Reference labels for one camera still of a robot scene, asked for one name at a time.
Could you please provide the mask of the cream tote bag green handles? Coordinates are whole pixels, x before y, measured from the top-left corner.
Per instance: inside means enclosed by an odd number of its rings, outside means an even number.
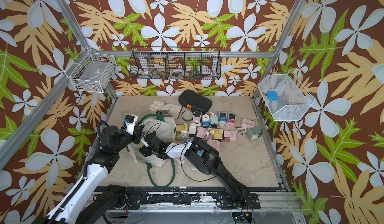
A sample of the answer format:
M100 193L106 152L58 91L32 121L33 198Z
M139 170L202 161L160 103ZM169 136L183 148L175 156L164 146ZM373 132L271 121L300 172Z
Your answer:
M155 118L158 122L144 133L144 121L149 118ZM159 128L164 122L165 117L159 114L148 114L138 121L134 128L133 141L126 147L126 150L132 156L134 161L137 161L136 153L140 153L145 158L155 156L163 162L169 159L167 155L167 147L170 143L166 143L157 137L158 130L152 130L155 126Z

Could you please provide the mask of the white pencil sharpener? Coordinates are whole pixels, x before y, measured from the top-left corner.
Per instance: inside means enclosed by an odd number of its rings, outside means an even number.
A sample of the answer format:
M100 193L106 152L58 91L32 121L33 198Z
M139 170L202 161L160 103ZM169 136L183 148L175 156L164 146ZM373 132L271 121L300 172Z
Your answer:
M195 137L197 132L197 124L192 122L189 126L189 137Z

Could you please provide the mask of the blue pencil sharpener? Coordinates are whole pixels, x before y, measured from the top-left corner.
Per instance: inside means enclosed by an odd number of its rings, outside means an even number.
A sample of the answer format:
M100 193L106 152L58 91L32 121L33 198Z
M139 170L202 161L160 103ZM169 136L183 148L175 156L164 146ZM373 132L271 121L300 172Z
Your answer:
M227 120L228 120L228 113L226 113L226 112L219 112L218 113L219 126L221 126L221 127L226 126Z
M211 126L211 119L210 116L205 114L202 116L202 127L203 128L209 128Z

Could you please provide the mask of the green pencil sharpener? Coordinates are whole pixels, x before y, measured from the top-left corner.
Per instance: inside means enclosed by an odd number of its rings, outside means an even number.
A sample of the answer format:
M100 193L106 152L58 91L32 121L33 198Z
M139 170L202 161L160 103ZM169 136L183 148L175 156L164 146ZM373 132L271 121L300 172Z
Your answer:
M218 125L219 125L218 115L213 112L210 112L210 127L217 128Z

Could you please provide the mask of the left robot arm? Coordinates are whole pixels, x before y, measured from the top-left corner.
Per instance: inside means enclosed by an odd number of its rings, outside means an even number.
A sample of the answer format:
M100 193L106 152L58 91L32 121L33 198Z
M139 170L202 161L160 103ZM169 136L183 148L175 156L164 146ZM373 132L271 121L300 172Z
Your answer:
M64 199L44 218L34 224L94 224L106 211L125 208L127 195L123 187L111 185L88 206L86 202L116 165L119 153L132 141L144 136L144 126L127 124L125 130L116 126L98 127L99 143L94 155L85 163L83 176Z

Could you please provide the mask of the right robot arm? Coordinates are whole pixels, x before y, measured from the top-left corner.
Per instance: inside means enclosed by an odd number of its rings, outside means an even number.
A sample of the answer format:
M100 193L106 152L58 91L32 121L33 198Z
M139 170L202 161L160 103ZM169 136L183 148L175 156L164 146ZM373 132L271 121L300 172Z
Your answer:
M176 166L174 159L179 157L180 159L187 159L198 171L205 175L211 175L211 178L206 180L199 180L200 183L207 182L212 179L218 179L219 182L225 187L229 199L231 199L234 205L238 208L260 208L257 204L259 200L251 196L251 191L244 184L239 182L225 167L222 159L219 156L219 152L210 146L206 141L201 138L194 138L188 143L165 143L161 141L156 132L152 132L142 139L143 146L139 148L139 152L144 157L155 156L156 158L165 161L171 160L172 165L172 177L168 184L164 186L158 186L152 176L152 165L146 162L147 174L149 176L152 185L159 189L167 189L175 180Z

